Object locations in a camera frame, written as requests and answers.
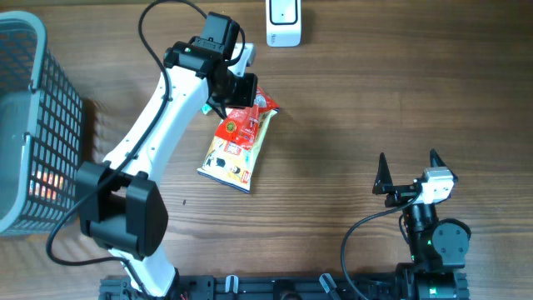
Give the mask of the cream snack bag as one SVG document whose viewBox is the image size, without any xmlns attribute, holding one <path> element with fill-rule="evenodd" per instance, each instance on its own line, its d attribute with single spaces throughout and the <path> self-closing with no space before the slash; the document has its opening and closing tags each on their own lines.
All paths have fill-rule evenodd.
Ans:
<svg viewBox="0 0 533 300">
<path fill-rule="evenodd" d="M 219 183 L 249 193 L 253 170 L 271 118 L 275 115 L 277 115 L 277 110 L 270 110 L 259 115 L 257 139 L 250 149 L 245 149 L 221 137 L 214 137 L 204 162 L 197 172 Z"/>
</svg>

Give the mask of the red snack packet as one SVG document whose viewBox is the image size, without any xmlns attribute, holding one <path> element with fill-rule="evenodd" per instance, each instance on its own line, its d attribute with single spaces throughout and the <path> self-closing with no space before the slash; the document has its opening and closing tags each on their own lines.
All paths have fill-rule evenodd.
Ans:
<svg viewBox="0 0 533 300">
<path fill-rule="evenodd" d="M 258 87 L 253 106 L 232 109 L 218 126 L 215 136 L 249 150 L 259 138 L 266 118 L 277 114 L 279 108 L 279 105 Z"/>
</svg>

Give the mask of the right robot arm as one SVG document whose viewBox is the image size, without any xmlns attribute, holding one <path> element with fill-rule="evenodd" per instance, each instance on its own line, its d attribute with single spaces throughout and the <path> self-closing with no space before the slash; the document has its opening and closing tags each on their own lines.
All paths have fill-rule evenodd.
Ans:
<svg viewBox="0 0 533 300">
<path fill-rule="evenodd" d="M 407 300 L 467 300 L 471 297 L 466 266 L 471 230 L 454 218 L 437 217 L 436 205 L 451 197 L 458 177 L 436 150 L 430 150 L 430 166 L 407 185 L 395 185 L 385 155 L 379 157 L 372 192 L 386 196 L 387 208 L 399 208 L 411 262 L 395 270 L 395 297 Z"/>
</svg>

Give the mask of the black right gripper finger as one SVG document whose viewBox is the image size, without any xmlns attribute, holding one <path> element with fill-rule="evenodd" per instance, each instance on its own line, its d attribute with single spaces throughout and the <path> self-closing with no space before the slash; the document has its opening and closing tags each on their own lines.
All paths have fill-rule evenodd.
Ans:
<svg viewBox="0 0 533 300">
<path fill-rule="evenodd" d="M 432 168 L 446 167 L 446 164 L 442 161 L 441 157 L 434 148 L 430 150 L 430 164 Z M 453 177 L 453 182 L 458 183 L 459 178 L 451 170 L 450 172 Z"/>
<path fill-rule="evenodd" d="M 379 156 L 378 169 L 376 179 L 372 188 L 372 193 L 375 195 L 392 193 L 394 190 L 393 181 L 390 174 L 390 169 L 386 161 L 385 153 Z"/>
</svg>

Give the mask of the teal tissue pack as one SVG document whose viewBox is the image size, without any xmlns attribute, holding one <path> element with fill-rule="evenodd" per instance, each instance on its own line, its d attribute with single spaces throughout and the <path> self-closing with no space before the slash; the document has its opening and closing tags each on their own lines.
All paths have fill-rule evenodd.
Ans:
<svg viewBox="0 0 533 300">
<path fill-rule="evenodd" d="M 208 104 L 205 104 L 205 105 L 202 107 L 202 113 L 203 113 L 203 114 L 208 114 L 211 110 L 212 110 L 212 108 L 211 108 Z"/>
</svg>

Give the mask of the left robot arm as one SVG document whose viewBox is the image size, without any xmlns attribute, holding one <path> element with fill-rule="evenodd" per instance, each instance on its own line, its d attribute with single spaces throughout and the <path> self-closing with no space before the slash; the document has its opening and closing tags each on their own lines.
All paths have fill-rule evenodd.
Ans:
<svg viewBox="0 0 533 300">
<path fill-rule="evenodd" d="M 248 73 L 255 50 L 230 17 L 206 16 L 202 33 L 176 42 L 164 57 L 160 82 L 126 137 L 101 163 L 78 170 L 77 212 L 83 235 L 108 250 L 127 270 L 107 278 L 101 299 L 180 299 L 177 269 L 162 247 L 168 213 L 159 184 L 175 147 L 194 115 L 208 105 L 220 118 L 229 108 L 249 108 L 257 76 Z"/>
</svg>

